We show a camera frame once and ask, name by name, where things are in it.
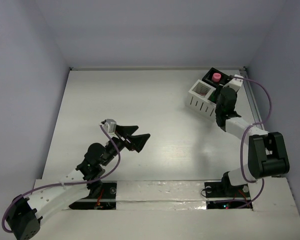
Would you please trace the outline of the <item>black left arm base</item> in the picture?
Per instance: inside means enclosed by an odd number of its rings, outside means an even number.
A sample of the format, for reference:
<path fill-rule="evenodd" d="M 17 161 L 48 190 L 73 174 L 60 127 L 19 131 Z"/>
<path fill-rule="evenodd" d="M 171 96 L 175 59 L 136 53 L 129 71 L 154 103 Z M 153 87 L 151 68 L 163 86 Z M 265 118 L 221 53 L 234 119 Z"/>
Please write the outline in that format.
<path fill-rule="evenodd" d="M 117 182 L 103 182 L 96 192 L 68 206 L 71 210 L 115 210 L 117 208 Z"/>

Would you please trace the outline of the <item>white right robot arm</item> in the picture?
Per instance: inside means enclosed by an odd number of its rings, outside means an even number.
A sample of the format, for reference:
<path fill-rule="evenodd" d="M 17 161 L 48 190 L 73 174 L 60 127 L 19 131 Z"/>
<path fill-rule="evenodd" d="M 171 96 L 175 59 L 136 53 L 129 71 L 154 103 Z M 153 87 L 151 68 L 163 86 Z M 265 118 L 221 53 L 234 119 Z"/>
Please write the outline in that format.
<path fill-rule="evenodd" d="M 216 100 L 218 127 L 240 139 L 240 167 L 223 174 L 219 193 L 231 197 L 239 187 L 259 179 L 287 174 L 290 163 L 284 137 L 249 124 L 236 111 L 237 92 L 224 87 Z"/>

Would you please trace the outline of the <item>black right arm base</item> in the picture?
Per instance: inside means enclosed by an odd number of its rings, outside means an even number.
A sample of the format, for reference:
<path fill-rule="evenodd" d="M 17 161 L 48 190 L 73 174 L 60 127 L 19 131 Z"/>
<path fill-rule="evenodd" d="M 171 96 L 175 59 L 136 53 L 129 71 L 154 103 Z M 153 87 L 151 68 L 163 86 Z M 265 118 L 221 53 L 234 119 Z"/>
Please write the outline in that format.
<path fill-rule="evenodd" d="M 234 199 L 237 194 L 240 197 L 243 195 L 240 194 L 242 192 L 245 197 L 250 198 L 250 191 L 247 184 L 233 186 L 230 183 L 229 173 L 226 172 L 223 174 L 221 180 L 218 181 L 207 181 L 204 183 L 204 188 L 201 191 L 203 196 L 208 199 L 212 198 L 232 198 Z"/>

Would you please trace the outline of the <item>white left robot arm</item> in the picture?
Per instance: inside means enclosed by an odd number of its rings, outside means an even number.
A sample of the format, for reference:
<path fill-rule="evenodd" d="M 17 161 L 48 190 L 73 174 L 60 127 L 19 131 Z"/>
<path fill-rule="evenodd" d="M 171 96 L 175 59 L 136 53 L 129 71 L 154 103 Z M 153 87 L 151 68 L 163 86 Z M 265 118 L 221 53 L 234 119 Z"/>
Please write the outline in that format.
<path fill-rule="evenodd" d="M 29 240 L 55 214 L 74 202 L 85 197 L 96 198 L 102 190 L 102 179 L 113 173 L 106 172 L 114 158 L 121 160 L 121 151 L 140 152 L 151 135 L 135 135 L 137 125 L 121 126 L 113 119 L 99 124 L 108 138 L 105 145 L 91 144 L 83 161 L 70 173 L 65 174 L 57 183 L 39 186 L 16 196 L 5 210 L 2 229 L 13 234 L 17 240 Z"/>

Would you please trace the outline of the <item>green highlighter black body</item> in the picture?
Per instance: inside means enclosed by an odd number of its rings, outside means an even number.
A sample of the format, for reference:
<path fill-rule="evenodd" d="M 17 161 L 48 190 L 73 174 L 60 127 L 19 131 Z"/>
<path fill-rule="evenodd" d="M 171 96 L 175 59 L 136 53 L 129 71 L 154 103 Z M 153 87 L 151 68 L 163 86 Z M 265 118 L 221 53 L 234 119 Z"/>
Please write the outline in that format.
<path fill-rule="evenodd" d="M 213 102 L 214 100 L 215 100 L 215 95 L 212 94 L 212 95 L 210 96 L 210 101 Z"/>

